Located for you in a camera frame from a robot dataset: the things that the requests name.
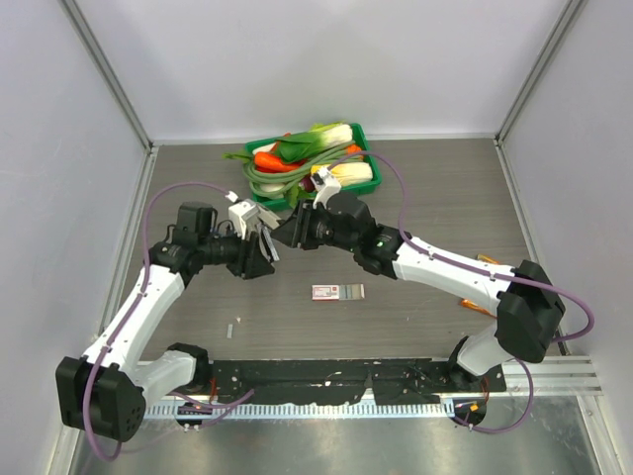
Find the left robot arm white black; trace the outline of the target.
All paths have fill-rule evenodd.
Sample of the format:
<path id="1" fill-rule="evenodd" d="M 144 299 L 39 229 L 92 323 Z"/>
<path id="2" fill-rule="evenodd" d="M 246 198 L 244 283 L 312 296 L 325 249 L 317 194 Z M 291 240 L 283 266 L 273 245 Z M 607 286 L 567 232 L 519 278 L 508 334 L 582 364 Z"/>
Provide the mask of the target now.
<path id="1" fill-rule="evenodd" d="M 55 370 L 63 424 L 116 442 L 129 441 L 144 411 L 176 389 L 203 393 L 211 381 L 208 352 L 174 343 L 156 360 L 140 358 L 162 318 L 206 266 L 223 266 L 250 280 L 271 275 L 278 255 L 270 233 L 279 217 L 252 200 L 228 209 L 225 233 L 217 210 L 186 202 L 164 240 L 148 251 L 148 262 L 113 320 L 78 358 L 64 357 Z"/>

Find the blue stapler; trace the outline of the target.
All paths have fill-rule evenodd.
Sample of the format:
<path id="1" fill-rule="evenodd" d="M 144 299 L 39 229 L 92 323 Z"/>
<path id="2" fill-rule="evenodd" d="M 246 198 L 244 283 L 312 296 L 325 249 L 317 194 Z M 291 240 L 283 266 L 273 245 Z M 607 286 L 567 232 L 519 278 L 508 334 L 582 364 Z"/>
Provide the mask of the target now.
<path id="1" fill-rule="evenodd" d="M 233 233 L 233 226 L 231 223 L 219 223 L 211 230 L 211 236 L 213 238 L 228 237 Z"/>

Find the beige stapler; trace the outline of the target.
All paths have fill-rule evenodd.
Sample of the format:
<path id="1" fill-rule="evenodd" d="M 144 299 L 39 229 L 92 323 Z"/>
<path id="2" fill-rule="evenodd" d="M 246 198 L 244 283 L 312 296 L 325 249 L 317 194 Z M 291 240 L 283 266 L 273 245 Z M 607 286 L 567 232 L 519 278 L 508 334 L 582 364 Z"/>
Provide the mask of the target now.
<path id="1" fill-rule="evenodd" d="M 277 262 L 279 254 L 273 242 L 272 232 L 279 227 L 281 218 L 260 204 L 255 204 L 255 210 L 255 227 L 263 239 L 265 254 L 271 263 Z"/>

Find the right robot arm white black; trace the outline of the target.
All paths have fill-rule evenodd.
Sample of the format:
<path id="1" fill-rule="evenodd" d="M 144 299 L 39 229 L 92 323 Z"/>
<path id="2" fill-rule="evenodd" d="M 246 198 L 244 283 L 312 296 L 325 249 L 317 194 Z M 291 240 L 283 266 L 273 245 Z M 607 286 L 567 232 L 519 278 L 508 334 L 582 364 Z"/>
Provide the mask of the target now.
<path id="1" fill-rule="evenodd" d="M 517 267 L 490 264 L 438 249 L 378 223 L 367 204 L 348 192 L 326 203 L 301 201 L 272 237 L 290 248 L 326 245 L 349 251 L 371 274 L 434 287 L 492 314 L 495 323 L 463 337 L 449 357 L 445 374 L 460 391 L 472 389 L 489 370 L 511 359 L 541 362 L 565 314 L 540 265 L 529 260 Z"/>

